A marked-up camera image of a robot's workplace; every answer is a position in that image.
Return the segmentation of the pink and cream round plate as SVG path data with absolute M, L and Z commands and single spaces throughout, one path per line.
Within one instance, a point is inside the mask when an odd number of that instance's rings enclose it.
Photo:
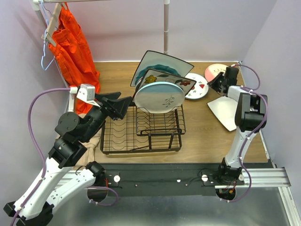
M 212 81 L 220 72 L 225 72 L 227 65 L 224 64 L 212 64 L 205 69 L 204 76 L 205 79 L 210 82 Z

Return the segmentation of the watermelon round plate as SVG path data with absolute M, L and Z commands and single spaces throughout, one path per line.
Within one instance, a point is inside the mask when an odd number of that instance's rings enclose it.
M 206 96 L 209 92 L 208 81 L 202 75 L 196 73 L 188 73 L 185 78 L 192 79 L 196 81 L 196 84 L 191 89 L 191 91 L 187 94 L 189 97 L 199 97 Z

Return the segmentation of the grey square plate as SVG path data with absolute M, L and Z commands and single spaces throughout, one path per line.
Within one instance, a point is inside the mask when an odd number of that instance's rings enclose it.
M 209 109 L 218 119 L 218 121 L 228 130 L 234 131 L 237 126 L 235 125 L 235 113 L 237 109 L 237 101 L 228 97 L 219 97 L 207 103 Z

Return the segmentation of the blue and cream round plate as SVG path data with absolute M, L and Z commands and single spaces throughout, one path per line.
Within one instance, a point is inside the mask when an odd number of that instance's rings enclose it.
M 140 88 L 135 97 L 136 107 L 144 112 L 163 114 L 180 107 L 185 100 L 184 91 L 170 82 L 155 82 Z

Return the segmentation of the flower square plate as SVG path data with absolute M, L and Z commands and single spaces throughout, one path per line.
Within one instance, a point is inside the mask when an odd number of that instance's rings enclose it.
M 180 87 L 184 94 L 187 95 L 194 86 L 196 81 L 194 79 L 185 78 L 167 72 L 162 72 L 155 69 L 147 69 L 144 75 L 138 80 L 136 84 L 136 91 L 148 84 L 155 84 L 156 82 L 168 82 Z

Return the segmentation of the blue striped round plate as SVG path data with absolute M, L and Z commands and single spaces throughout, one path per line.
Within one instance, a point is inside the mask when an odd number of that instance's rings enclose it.
M 189 97 L 189 96 L 185 96 L 185 99 L 188 99 L 188 100 L 199 100 L 199 99 L 202 99 L 204 96 L 199 96 L 199 97 Z

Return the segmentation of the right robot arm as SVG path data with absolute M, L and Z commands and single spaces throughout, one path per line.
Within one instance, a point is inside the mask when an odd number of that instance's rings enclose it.
M 238 72 L 238 64 L 233 64 L 208 82 L 208 86 L 220 94 L 222 100 L 237 104 L 234 116 L 236 134 L 216 173 L 217 181 L 223 185 L 239 180 L 241 171 L 245 169 L 243 161 L 246 152 L 253 138 L 265 127 L 268 116 L 268 96 L 256 92 L 261 85 L 260 78 L 257 77 L 258 86 L 254 89 L 238 86 Z

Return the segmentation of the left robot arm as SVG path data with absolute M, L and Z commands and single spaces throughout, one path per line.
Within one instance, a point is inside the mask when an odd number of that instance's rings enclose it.
M 83 145 L 104 126 L 107 117 L 123 119 L 132 102 L 132 97 L 121 98 L 120 92 L 96 94 L 93 91 L 68 89 L 70 104 L 77 98 L 92 108 L 85 117 L 73 110 L 64 113 L 55 128 L 59 135 L 43 168 L 28 190 L 14 202 L 4 206 L 12 217 L 13 226 L 46 226 L 53 215 L 73 196 L 90 186 L 99 186 L 106 179 L 104 168 L 96 161 L 89 162 L 75 178 L 57 188 L 61 179 L 69 172 L 87 151 Z

